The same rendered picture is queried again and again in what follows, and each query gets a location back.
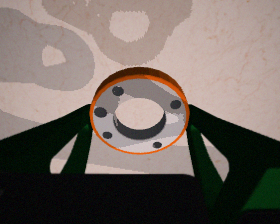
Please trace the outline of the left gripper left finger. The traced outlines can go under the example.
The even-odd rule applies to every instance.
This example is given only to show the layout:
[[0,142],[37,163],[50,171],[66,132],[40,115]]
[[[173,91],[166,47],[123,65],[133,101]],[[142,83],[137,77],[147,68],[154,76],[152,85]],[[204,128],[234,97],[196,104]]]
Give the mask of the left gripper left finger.
[[51,173],[52,158],[77,135],[60,173],[85,174],[93,134],[90,106],[0,140],[0,170]]

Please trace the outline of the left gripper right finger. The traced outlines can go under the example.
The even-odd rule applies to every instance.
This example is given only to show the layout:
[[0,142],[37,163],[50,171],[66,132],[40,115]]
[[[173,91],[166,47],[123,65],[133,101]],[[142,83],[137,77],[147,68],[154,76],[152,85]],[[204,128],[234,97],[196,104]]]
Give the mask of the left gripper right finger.
[[[249,211],[280,211],[280,141],[188,106],[188,147],[211,224],[235,224]],[[202,135],[229,163],[224,185]]]

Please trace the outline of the grey round plate with orange rim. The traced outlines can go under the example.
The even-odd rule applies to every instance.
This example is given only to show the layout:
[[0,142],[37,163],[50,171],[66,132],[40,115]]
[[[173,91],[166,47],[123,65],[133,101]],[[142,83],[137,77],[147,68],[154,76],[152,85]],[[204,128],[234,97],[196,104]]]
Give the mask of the grey round plate with orange rim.
[[[159,104],[164,110],[162,119],[141,130],[123,125],[115,111],[134,98]],[[168,74],[149,67],[132,67],[115,72],[100,84],[89,114],[92,129],[111,148],[129,154],[150,154],[180,139],[187,128],[190,110],[182,88]]]

